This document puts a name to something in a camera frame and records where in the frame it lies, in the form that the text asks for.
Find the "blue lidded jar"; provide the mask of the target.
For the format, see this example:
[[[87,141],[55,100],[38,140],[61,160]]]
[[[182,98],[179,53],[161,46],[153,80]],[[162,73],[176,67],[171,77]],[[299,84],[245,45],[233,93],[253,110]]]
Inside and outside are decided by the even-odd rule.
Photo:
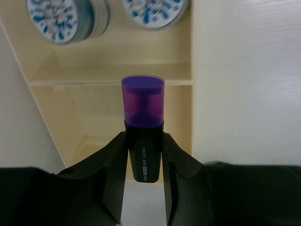
[[[177,22],[189,0],[123,0],[125,13],[137,25],[150,30],[163,29]]]
[[[26,9],[35,29],[56,45],[100,36],[110,20],[106,0],[27,0]]]

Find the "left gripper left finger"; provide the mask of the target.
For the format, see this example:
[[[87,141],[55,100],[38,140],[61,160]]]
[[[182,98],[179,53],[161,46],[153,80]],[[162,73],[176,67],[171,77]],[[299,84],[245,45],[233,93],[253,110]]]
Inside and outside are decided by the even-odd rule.
[[[3,226],[119,226],[127,169],[125,132],[58,174],[0,170]]]

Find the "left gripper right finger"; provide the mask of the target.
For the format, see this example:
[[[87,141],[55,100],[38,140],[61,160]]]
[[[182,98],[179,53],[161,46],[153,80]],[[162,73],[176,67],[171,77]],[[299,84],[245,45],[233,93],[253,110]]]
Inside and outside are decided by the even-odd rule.
[[[202,164],[163,136],[169,226],[298,226],[301,169],[285,165]]]

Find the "purple capped black highlighter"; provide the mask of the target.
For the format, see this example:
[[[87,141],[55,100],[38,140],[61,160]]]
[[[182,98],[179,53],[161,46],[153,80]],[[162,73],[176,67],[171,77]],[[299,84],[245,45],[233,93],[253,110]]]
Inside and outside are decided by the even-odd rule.
[[[155,183],[160,172],[165,81],[131,75],[121,80],[127,145],[134,179]]]

